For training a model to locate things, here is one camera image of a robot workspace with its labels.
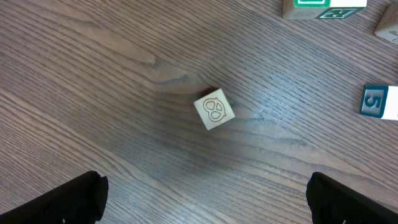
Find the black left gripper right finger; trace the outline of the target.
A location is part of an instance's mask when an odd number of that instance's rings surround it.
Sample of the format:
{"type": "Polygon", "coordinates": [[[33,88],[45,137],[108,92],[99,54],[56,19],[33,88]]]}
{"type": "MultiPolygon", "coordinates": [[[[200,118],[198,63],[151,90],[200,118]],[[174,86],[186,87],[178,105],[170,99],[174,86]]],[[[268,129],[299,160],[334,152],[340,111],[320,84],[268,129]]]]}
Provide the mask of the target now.
{"type": "Polygon", "coordinates": [[[397,213],[339,183],[314,172],[306,189],[313,224],[397,224],[397,213]]]}

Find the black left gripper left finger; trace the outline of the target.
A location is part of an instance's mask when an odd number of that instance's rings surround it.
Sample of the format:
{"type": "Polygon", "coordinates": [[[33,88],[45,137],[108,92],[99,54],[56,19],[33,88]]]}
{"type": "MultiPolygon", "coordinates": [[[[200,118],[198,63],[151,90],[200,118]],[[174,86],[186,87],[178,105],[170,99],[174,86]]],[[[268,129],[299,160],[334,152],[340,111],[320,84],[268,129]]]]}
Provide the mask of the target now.
{"type": "Polygon", "coordinates": [[[103,217],[108,178],[88,171],[1,214],[1,224],[94,224],[103,217]]]}

